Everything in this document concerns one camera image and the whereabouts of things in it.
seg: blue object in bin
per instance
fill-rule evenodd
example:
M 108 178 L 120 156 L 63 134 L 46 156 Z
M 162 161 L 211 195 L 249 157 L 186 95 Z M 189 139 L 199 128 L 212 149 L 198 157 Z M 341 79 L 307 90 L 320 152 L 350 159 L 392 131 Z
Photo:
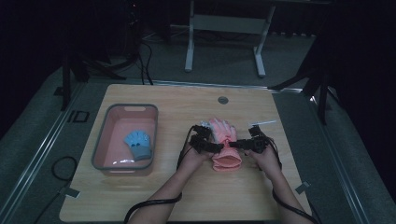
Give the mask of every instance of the blue object in bin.
M 129 146 L 134 155 L 134 161 L 151 159 L 151 148 L 149 145 L 149 135 L 145 131 L 137 130 L 129 133 L 124 138 L 124 142 Z

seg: forearm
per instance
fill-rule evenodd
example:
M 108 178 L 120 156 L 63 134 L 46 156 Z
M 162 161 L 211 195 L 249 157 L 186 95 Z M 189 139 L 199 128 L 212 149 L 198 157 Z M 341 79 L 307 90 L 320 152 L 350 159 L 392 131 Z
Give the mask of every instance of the forearm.
M 294 196 L 293 191 L 290 188 L 290 185 L 285 178 L 285 176 L 280 175 L 277 178 L 272 180 L 272 184 L 274 187 L 274 192 L 276 196 L 282 201 L 294 208 L 297 208 L 301 211 L 304 211 L 303 207 L 298 202 L 297 198 Z M 289 209 L 283 207 L 282 205 L 278 204 L 279 213 L 281 216 L 281 221 L 284 224 L 288 223 L 312 223 L 310 220 L 302 217 Z
M 183 171 L 177 171 L 148 199 L 162 200 L 176 198 L 187 184 L 190 175 Z M 128 223 L 166 223 L 174 206 L 174 203 L 169 203 L 139 208 Z

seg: wooden table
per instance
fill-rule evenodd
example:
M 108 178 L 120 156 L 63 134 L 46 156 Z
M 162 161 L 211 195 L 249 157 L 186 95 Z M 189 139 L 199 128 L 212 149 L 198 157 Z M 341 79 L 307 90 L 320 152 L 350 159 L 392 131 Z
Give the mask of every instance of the wooden table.
M 229 102 L 220 104 L 225 96 Z M 153 171 L 148 176 L 108 176 L 93 168 L 91 157 L 106 110 L 115 103 L 158 106 L 158 131 Z M 78 198 L 66 197 L 60 218 L 72 221 L 121 221 L 131 206 L 145 201 L 176 170 L 177 158 L 189 128 L 211 118 L 227 119 L 236 127 L 238 139 L 250 138 L 250 122 L 276 120 L 261 125 L 273 137 L 291 187 L 301 185 L 290 146 L 271 92 L 264 89 L 111 85 L 99 109 L 87 145 L 71 184 Z M 212 161 L 204 163 L 183 190 L 171 221 L 277 219 L 271 185 L 254 163 L 241 154 L 238 171 L 220 173 Z M 305 194 L 296 194 L 305 211 L 311 212 Z

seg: human arm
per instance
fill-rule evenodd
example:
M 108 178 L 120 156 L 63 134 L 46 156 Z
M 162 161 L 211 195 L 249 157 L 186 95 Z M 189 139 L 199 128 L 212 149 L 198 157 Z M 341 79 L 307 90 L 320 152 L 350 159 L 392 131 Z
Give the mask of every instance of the human arm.
M 265 176 L 271 181 L 274 188 L 274 193 L 280 199 L 280 201 L 301 211 L 304 211 L 303 207 L 294 196 L 286 177 L 281 171 L 281 168 L 277 161 L 276 151 L 272 148 L 272 146 L 269 145 L 261 154 L 251 150 L 246 150 L 245 152 L 247 155 L 249 155 L 249 157 L 253 158 L 253 160 L 257 162 L 259 167 L 265 173 Z M 279 210 L 281 221 L 284 224 L 313 223 L 309 219 L 290 211 L 289 209 L 281 206 L 280 204 L 278 204 L 277 207 Z
M 149 200 L 174 199 L 183 190 L 193 173 L 197 171 L 205 160 L 213 154 L 203 152 L 199 154 L 189 144 L 184 148 L 184 158 L 176 172 L 163 184 Z M 139 208 L 129 219 L 128 224 L 166 223 L 172 213 L 174 203 L 156 204 Z

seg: pink glove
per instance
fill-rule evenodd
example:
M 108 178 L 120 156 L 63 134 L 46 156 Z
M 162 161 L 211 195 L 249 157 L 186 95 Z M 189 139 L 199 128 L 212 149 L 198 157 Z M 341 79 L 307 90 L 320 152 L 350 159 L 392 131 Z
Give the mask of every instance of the pink glove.
M 211 119 L 210 129 L 217 144 L 224 144 L 224 148 L 219 154 L 212 157 L 213 169 L 216 171 L 234 171 L 241 167 L 241 157 L 234 147 L 230 147 L 229 142 L 236 142 L 236 130 L 226 120 Z

